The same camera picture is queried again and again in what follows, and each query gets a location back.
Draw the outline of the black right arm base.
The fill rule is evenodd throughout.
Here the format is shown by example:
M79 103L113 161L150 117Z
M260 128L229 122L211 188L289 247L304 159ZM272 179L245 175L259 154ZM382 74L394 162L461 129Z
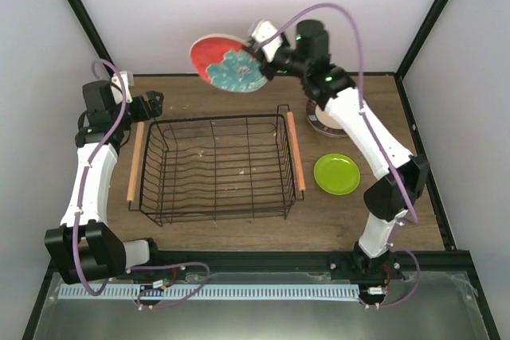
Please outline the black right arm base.
M328 256L331 277L348 279L352 283L382 282L390 274L390 279L401 279L402 272L394 267L395 256L388 252L378 258L370 259L357 252L332 252Z

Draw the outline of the black rimmed striped plate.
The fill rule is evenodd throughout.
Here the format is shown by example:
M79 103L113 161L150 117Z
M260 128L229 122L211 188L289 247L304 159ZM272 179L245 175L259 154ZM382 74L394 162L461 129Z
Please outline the black rimmed striped plate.
M345 130L333 118L326 114L316 102L309 100L306 104L306 117L312 128L329 138L347 137Z

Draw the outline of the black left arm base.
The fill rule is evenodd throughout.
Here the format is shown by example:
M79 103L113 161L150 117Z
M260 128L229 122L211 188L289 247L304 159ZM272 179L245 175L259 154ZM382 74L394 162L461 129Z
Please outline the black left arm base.
M165 290L186 276L187 266L139 265L127 269L120 276L107 278L108 282L142 284L145 289Z

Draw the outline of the red plate blue flower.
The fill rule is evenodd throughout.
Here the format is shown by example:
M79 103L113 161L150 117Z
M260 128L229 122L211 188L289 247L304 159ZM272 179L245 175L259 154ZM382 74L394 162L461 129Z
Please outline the red plate blue flower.
M227 92L256 92L268 80L256 59L247 50L247 42L227 34L200 37L190 47L190 61L197 74L208 84Z

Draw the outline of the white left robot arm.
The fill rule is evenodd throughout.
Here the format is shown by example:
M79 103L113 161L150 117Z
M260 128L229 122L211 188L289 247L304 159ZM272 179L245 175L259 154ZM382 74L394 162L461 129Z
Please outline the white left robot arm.
M141 139L144 122L161 116L164 96L149 91L132 97L116 77L85 84L82 94L73 192L58 228L46 231L45 246L67 284L121 276L133 266L144 279L154 279L163 260L151 252L153 240L123 242L108 227L107 203L125 132L135 124Z

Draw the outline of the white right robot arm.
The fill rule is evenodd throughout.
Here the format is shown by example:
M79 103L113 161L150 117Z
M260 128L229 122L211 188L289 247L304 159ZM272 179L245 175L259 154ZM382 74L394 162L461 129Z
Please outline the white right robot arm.
M321 21L300 21L294 46L270 21L259 21L248 50L268 79L277 72L298 78L305 95L341 126L370 166L376 182L363 195L369 216L355 246L361 253L354 268L359 276L373 278L383 268L381 256L390 248L394 227L422 196L430 172L426 156L405 148L359 96L361 83L331 62L329 34Z

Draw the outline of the green small plate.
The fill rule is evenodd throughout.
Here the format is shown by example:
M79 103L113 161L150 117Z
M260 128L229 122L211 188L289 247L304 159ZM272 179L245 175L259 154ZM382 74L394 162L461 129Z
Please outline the green small plate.
M316 184L326 193L343 196L359 186L361 173L357 164L344 154L325 154L313 168Z

